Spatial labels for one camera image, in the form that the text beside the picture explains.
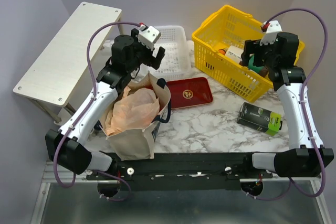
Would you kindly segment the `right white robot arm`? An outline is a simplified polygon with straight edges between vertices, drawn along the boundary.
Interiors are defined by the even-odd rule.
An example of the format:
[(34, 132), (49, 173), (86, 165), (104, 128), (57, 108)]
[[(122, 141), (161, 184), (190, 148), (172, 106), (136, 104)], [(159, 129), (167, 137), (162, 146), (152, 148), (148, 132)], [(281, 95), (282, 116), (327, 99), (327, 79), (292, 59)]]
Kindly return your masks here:
[(295, 66), (299, 48), (297, 35), (279, 32), (270, 43), (245, 41), (242, 62), (246, 66), (251, 56), (257, 66), (265, 66), (268, 78), (282, 103), (289, 134), (289, 150), (280, 153), (255, 152), (241, 165), (249, 178), (261, 169), (280, 177), (316, 177), (325, 175), (325, 167), (334, 159), (334, 152), (325, 148), (314, 125), (308, 102), (307, 78), (302, 68)]

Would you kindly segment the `peach plastic grocery bag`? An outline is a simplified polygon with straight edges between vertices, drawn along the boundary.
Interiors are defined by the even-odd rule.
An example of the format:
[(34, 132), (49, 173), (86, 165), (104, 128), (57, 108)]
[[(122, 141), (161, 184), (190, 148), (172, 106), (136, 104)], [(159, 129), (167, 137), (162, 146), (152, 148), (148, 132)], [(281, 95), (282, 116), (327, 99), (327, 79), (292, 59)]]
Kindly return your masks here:
[(144, 129), (160, 111), (159, 99), (153, 90), (124, 88), (122, 98), (107, 113), (105, 133), (115, 135), (126, 130)]

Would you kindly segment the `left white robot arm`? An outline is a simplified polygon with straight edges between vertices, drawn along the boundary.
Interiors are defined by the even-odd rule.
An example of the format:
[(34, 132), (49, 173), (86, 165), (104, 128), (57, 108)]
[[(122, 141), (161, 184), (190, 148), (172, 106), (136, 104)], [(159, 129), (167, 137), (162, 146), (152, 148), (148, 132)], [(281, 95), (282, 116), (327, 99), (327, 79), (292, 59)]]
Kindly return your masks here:
[(153, 26), (132, 29), (130, 35), (119, 35), (111, 46), (111, 57), (97, 76), (93, 89), (59, 130), (49, 130), (45, 136), (49, 158), (79, 175), (87, 169), (98, 170), (104, 179), (116, 175), (112, 158), (101, 152), (91, 152), (85, 143), (104, 110), (112, 104), (131, 81), (131, 73), (144, 64), (160, 67), (165, 50), (160, 47), (154, 56), (154, 44), (161, 33)]

